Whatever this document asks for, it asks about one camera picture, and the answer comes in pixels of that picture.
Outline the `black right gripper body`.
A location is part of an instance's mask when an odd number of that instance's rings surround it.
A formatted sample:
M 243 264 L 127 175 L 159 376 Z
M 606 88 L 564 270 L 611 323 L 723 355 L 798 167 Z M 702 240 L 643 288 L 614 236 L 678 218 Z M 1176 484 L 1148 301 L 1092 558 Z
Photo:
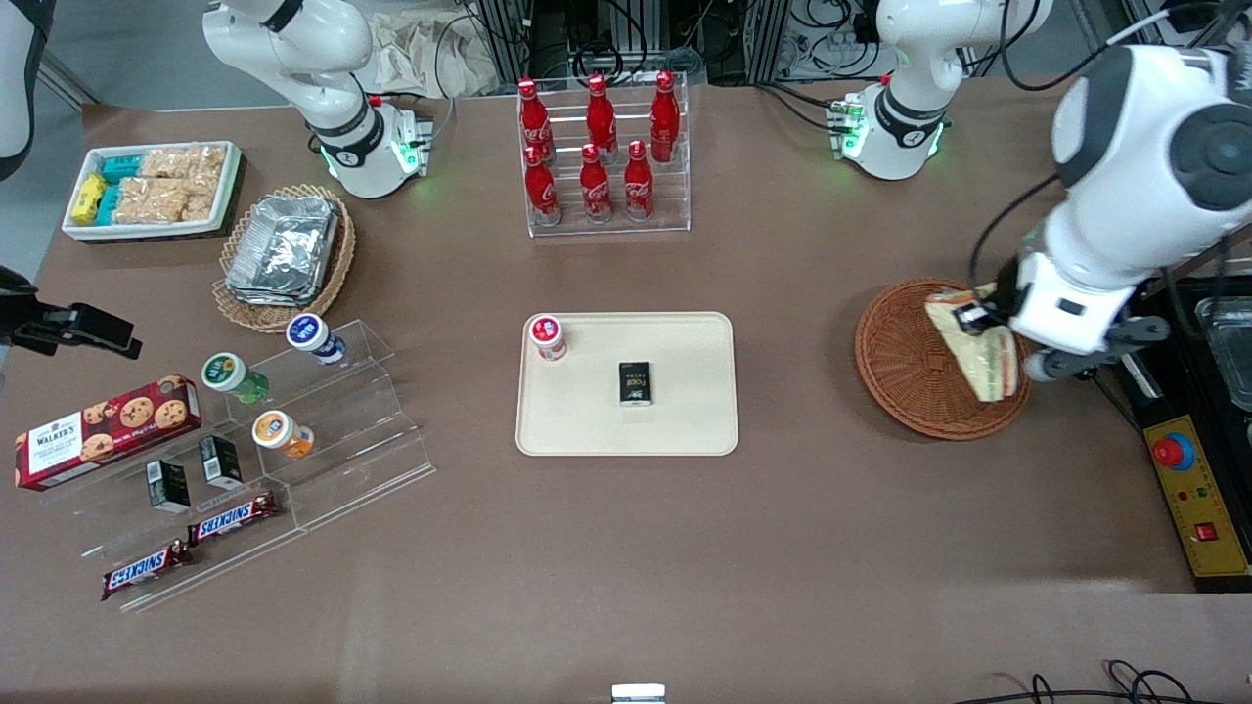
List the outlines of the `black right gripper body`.
M 26 276 L 1 268 L 1 344 L 54 356 L 63 346 L 88 346 L 138 358 L 141 339 L 134 324 L 94 306 L 60 307 L 41 302 Z

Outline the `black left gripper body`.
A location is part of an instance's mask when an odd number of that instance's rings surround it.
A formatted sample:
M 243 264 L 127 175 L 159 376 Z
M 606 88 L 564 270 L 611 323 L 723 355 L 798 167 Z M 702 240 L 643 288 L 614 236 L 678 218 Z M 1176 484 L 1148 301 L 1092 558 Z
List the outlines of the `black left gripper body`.
M 1020 308 L 1018 281 L 1020 257 L 1014 256 L 999 267 L 994 289 L 990 293 L 990 317 L 997 326 L 1012 327 L 1012 319 Z

